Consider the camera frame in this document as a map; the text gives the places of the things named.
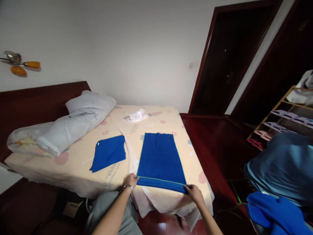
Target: gray pants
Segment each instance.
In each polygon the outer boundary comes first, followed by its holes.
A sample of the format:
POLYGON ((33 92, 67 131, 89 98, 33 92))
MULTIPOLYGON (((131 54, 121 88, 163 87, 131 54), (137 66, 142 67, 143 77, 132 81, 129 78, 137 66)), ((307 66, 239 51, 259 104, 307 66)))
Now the gray pants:
MULTIPOLYGON (((92 234, 98 223, 113 205, 115 200, 118 198, 118 192, 106 192, 102 193, 97 200, 94 202, 90 215, 86 222, 87 234, 92 234)), ((128 199, 126 210, 124 213, 121 228, 118 232, 119 235, 142 235, 137 225, 137 212, 132 204, 131 198, 128 199)))

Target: wristwatch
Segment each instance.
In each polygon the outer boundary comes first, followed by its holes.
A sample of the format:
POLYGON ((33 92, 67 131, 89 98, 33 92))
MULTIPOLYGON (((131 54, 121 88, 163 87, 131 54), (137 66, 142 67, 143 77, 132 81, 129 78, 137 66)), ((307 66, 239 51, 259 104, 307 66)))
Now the wristwatch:
POLYGON ((133 189, 134 189, 134 188, 133 188, 133 186, 131 186, 130 184, 125 184, 122 191, 124 191, 124 189, 125 189, 126 187, 130 187, 130 188, 131 188, 131 191, 133 192, 133 189))

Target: door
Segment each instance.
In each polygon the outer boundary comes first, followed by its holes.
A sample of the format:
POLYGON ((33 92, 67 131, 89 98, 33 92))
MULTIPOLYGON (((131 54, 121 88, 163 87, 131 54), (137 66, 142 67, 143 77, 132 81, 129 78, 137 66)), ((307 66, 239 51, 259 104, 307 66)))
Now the door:
POLYGON ((224 114, 280 3, 215 8, 189 114, 224 114))
POLYGON ((291 86, 313 69, 313 1, 297 0, 231 117, 258 125, 291 86))

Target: folded duvet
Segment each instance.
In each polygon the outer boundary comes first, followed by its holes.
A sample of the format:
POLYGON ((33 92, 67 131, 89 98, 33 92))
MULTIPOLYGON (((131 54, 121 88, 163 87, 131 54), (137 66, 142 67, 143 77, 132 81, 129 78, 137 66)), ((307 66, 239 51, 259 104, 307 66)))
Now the folded duvet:
POLYGON ((68 146, 98 126, 116 101, 91 91, 66 103, 69 115, 55 122, 19 128, 11 133, 7 146, 13 152, 59 156, 68 146))

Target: mattress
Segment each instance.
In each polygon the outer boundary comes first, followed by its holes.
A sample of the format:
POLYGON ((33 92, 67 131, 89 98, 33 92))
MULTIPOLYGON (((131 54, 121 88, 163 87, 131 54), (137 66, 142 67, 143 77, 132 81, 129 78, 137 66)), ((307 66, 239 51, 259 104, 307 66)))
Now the mattress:
MULTIPOLYGON (((55 158, 12 153, 6 164, 31 181, 47 183, 76 192, 86 198, 97 198, 103 191, 118 190, 130 173, 136 173, 145 133, 173 134, 187 184, 197 185, 213 215, 214 194, 205 177, 181 117, 172 106, 116 106, 94 130, 69 146, 55 158), (143 108, 148 117, 128 121, 128 115, 143 108), (89 169, 99 140, 124 135, 126 160, 98 172, 89 169)), ((133 202, 144 217, 149 211, 178 214, 186 218, 192 230, 201 218, 195 203, 186 194, 167 189, 139 186, 133 191, 133 202)))

